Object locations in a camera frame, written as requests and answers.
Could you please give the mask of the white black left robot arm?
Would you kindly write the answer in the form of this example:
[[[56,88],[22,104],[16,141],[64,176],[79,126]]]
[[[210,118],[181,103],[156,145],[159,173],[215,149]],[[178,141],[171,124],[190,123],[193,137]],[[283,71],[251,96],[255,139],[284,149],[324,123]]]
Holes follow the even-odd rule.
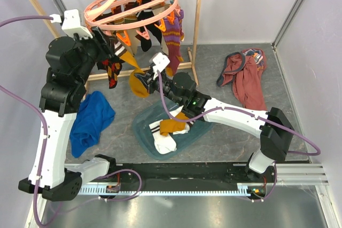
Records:
[[[86,33],[72,32],[49,44],[45,57],[50,67],[41,90],[38,114],[43,121],[35,162],[18,185],[23,192],[53,202],[71,201],[82,185],[100,178],[111,182],[117,176],[115,158],[103,154],[65,167],[69,135],[86,93],[85,83],[97,62],[114,56],[109,37],[99,27]]]

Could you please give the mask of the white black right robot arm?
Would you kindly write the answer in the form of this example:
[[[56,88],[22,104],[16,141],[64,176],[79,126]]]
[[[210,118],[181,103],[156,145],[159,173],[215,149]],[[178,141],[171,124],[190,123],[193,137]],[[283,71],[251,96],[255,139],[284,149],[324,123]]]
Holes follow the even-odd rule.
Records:
[[[282,110],[256,111],[226,104],[196,89],[189,74],[180,72],[168,78],[165,72],[153,69],[133,75],[144,92],[161,93],[162,100],[169,99],[182,107],[182,113],[191,120],[224,124],[245,131],[260,140],[260,148],[251,155],[245,176],[257,182],[274,162],[286,159],[293,138],[293,126]]]

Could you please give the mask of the mustard yellow sock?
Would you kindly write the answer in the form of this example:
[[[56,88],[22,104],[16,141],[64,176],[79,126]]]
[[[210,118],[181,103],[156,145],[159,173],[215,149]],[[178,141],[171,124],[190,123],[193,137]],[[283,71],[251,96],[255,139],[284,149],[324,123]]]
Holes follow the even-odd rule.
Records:
[[[122,61],[135,67],[129,77],[129,85],[134,95],[140,98],[146,98],[149,93],[143,83],[136,77],[136,75],[144,75],[144,72],[140,69],[134,56],[123,46],[123,44],[116,38],[113,39],[113,47],[115,55]]]
[[[179,122],[174,119],[162,120],[160,122],[160,134],[162,136],[185,134],[189,130],[190,125],[186,122]]]

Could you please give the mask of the argyle black red sock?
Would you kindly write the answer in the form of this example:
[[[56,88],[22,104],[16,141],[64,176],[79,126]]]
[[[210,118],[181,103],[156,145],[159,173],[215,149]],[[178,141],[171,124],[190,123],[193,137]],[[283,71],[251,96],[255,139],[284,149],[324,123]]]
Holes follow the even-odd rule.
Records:
[[[120,59],[116,60],[114,58],[97,63],[98,70],[105,70],[107,73],[109,89],[113,89],[117,86],[118,75],[122,70],[122,63],[123,62]]]

